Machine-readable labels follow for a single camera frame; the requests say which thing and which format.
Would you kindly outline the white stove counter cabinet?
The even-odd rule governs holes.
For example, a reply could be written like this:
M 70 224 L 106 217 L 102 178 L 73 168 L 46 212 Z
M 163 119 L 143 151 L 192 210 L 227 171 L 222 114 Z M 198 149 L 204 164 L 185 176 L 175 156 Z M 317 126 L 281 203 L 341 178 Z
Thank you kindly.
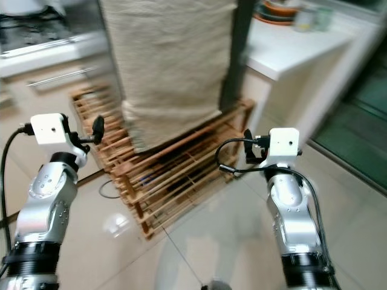
M 95 70 L 87 74 L 47 85 L 27 86 L 33 81 L 90 67 Z M 82 124 L 70 94 L 92 86 L 113 84 L 114 65 L 108 37 L 103 33 L 88 33 L 2 53 L 0 77 L 3 143 L 32 116 L 47 113 L 66 114 L 70 129 L 84 136 L 91 130 L 91 123 Z M 48 160 L 35 138 L 23 134 L 14 138 L 5 165 L 7 215 L 14 216 L 21 210 L 27 200 L 28 185 Z

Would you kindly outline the steel gas stove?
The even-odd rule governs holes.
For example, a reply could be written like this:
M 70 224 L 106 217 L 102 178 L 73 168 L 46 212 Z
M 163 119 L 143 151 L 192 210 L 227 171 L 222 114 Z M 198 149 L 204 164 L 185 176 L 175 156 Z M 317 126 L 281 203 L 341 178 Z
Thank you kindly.
M 0 15 L 1 52 L 22 49 L 73 36 L 63 16 L 54 10 L 31 16 Z

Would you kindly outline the grey robot foot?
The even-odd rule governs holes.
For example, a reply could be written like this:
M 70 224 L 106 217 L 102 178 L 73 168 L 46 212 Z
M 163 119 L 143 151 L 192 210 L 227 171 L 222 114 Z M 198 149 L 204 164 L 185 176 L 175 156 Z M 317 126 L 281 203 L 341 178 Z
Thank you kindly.
M 202 285 L 200 290 L 232 290 L 232 288 L 225 282 L 213 280 Z

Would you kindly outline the wooden slatted rack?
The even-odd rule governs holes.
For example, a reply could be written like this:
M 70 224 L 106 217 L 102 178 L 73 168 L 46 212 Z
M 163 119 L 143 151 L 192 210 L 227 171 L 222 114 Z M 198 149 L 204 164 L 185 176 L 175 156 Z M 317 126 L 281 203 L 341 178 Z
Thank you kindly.
M 70 100 L 85 132 L 91 133 L 98 116 L 105 119 L 105 135 L 94 156 L 147 238 L 206 198 L 205 185 L 219 178 L 230 181 L 216 165 L 216 148 L 241 137 L 255 107 L 253 100 L 240 99 L 232 110 L 180 140 L 139 153 L 123 125 L 119 103 L 107 89 L 76 89 Z

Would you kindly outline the pale green cup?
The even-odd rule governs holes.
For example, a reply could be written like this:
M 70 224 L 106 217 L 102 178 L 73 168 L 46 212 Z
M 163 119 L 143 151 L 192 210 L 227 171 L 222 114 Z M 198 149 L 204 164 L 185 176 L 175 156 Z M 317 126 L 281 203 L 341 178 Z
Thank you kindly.
M 316 31 L 329 31 L 333 21 L 334 10 L 326 6 L 317 6 L 314 11 L 314 29 Z

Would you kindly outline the stack of orange plates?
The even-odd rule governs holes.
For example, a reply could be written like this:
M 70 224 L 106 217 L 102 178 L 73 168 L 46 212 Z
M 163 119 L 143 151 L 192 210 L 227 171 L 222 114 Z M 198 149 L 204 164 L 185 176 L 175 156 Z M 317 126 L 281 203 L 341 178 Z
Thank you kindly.
M 255 6 L 253 17 L 259 21 L 288 27 L 293 25 L 299 7 L 285 7 L 271 0 L 260 0 Z

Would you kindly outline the white mug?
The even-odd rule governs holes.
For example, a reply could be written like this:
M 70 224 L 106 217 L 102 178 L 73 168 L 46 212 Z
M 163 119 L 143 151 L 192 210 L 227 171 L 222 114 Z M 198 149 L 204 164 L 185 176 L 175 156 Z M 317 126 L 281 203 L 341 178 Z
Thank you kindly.
M 313 7 L 301 7 L 294 18 L 293 27 L 296 31 L 306 33 L 314 31 L 317 25 L 317 9 Z

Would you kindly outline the beige woven fridge cloth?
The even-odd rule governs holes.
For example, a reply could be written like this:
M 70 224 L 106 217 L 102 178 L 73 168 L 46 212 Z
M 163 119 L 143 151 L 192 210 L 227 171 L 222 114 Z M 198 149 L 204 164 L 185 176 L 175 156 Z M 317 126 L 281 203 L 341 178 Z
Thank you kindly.
M 137 151 L 221 114 L 236 7 L 236 0 L 100 0 Z

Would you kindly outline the white side counter cabinet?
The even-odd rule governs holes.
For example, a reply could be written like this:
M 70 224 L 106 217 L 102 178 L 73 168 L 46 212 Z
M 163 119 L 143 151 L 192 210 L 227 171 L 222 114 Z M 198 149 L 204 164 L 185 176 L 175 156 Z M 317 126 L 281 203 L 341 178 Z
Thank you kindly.
M 255 101 L 249 128 L 295 127 L 310 140 L 367 57 L 387 24 L 337 14 L 327 31 L 296 31 L 253 20 L 248 69 L 241 93 Z

